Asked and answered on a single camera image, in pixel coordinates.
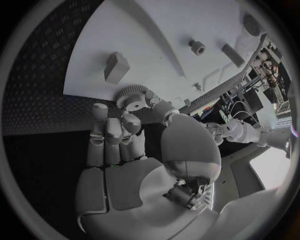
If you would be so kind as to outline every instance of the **wire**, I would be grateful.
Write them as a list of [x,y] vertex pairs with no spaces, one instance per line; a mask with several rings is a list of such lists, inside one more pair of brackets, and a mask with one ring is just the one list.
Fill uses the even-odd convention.
[[232,106],[232,108],[231,108],[231,110],[230,110],[229,115],[231,115],[231,113],[232,113],[232,111],[233,111],[233,109],[234,109],[234,107],[235,107],[235,105],[236,105],[237,103],[243,104],[243,105],[245,106],[245,108],[248,110],[248,112],[251,111],[250,108],[246,105],[246,103],[244,103],[244,102],[242,102],[242,101],[236,101],[236,102],[233,104],[233,106]]
[[248,114],[251,118],[253,118],[254,119],[254,121],[257,123],[257,124],[259,124],[259,122],[254,118],[254,116],[252,116],[249,112],[247,112],[247,111],[238,111],[236,114],[234,114],[233,115],[233,119],[235,118],[235,116],[236,115],[238,115],[238,114],[240,114],[240,113],[245,113],[245,114]]

